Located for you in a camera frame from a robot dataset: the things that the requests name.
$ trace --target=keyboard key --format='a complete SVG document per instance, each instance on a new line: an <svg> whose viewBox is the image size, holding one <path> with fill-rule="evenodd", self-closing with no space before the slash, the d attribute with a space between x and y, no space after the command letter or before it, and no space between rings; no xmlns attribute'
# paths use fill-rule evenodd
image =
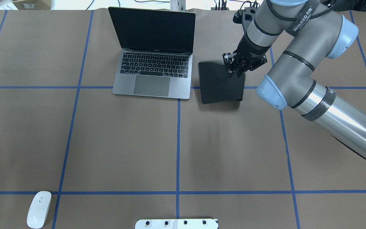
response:
<svg viewBox="0 0 366 229"><path fill-rule="evenodd" d="M160 73L160 72L147 72L147 71L141 71L140 74L147 74L147 75L157 75L157 76L162 76L163 73Z"/></svg>

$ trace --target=light blue cap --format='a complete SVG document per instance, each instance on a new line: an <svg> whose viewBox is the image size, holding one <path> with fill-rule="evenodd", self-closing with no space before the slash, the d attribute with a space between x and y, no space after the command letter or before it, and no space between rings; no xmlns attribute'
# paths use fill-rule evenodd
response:
<svg viewBox="0 0 366 229"><path fill-rule="evenodd" d="M257 95L278 110L283 110L288 105L281 91L268 75L265 75L257 87Z"/></svg>
<svg viewBox="0 0 366 229"><path fill-rule="evenodd" d="M333 50L326 56L330 59L335 59L343 54L349 48L358 36L358 27L342 16L342 25L340 35L338 35L337 42Z"/></svg>
<svg viewBox="0 0 366 229"><path fill-rule="evenodd" d="M271 3L279 6L299 6L308 0L270 0Z"/></svg>

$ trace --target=velcro strap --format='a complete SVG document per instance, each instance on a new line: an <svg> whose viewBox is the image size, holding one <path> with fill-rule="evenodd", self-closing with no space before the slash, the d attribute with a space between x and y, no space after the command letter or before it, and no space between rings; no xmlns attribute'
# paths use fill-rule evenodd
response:
<svg viewBox="0 0 366 229"><path fill-rule="evenodd" d="M286 32L292 36L296 36L309 21L310 17L313 15L315 9L317 9L319 4L320 0L309 0L300 11L296 21L293 22L293 24L286 30Z"/></svg>

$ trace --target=gray robotic arm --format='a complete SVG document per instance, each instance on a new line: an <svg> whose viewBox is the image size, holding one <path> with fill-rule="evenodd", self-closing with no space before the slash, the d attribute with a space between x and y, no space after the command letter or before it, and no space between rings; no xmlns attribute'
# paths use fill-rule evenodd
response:
<svg viewBox="0 0 366 229"><path fill-rule="evenodd" d="M265 0L238 14L244 36L233 54L223 54L230 76L264 64L264 54L283 31L293 35L258 86L258 96L278 110L291 107L366 159L366 115L310 77L325 57L337 58L350 47L357 26L318 0Z"/></svg>

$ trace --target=open laptop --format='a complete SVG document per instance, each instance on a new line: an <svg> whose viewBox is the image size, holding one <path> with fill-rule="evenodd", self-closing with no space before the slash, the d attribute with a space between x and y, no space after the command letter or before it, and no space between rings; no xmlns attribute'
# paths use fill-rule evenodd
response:
<svg viewBox="0 0 366 229"><path fill-rule="evenodd" d="M196 15L109 7L121 53L113 94L188 99Z"/></svg>

